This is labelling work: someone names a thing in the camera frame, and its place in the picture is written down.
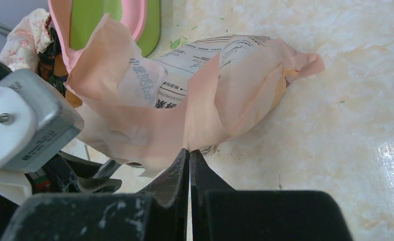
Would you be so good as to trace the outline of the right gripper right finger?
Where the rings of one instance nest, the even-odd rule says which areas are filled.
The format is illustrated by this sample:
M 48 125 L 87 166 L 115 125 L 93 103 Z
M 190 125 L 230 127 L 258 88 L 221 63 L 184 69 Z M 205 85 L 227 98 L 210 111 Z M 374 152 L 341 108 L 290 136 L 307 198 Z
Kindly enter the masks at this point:
M 211 240 L 210 193 L 235 189 L 213 171 L 199 150 L 189 154 L 193 240 Z

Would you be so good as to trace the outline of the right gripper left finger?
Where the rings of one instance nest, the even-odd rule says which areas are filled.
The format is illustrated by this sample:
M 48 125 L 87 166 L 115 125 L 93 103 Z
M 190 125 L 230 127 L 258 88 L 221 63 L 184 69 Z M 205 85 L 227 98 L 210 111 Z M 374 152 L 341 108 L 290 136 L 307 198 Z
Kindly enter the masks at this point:
M 143 240 L 186 240 L 188 189 L 189 151 L 183 148 L 164 172 L 138 191 L 149 201 Z

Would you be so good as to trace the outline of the pink cat litter bag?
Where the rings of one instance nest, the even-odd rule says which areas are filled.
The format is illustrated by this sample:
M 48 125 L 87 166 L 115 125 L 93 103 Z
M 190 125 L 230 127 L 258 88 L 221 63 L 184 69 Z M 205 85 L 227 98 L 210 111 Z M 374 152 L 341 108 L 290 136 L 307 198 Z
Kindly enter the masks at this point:
M 84 49 L 63 47 L 63 60 L 66 87 L 83 103 L 79 139 L 148 172 L 183 148 L 215 152 L 260 122 L 290 83 L 324 70 L 320 55 L 255 35 L 202 39 L 151 60 L 109 17 Z

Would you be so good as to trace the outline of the pink and green litter box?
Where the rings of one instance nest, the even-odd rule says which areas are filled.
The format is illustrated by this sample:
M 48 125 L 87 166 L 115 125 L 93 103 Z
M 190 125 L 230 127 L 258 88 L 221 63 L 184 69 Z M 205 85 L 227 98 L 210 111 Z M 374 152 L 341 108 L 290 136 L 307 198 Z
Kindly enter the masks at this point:
M 103 17 L 129 29 L 144 57 L 159 42 L 160 1 L 49 1 L 48 5 L 67 72 L 76 65 Z

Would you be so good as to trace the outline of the metal litter scoop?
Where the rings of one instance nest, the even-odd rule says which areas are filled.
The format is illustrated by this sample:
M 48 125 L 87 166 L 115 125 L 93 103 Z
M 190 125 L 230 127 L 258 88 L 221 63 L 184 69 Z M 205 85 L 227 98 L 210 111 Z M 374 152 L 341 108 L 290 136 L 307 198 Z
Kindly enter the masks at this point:
M 121 180 L 111 176 L 120 168 L 120 164 L 109 159 L 103 164 L 85 160 L 65 152 L 60 152 L 75 177 L 67 185 L 66 192 L 76 193 L 113 193 L 121 187 Z

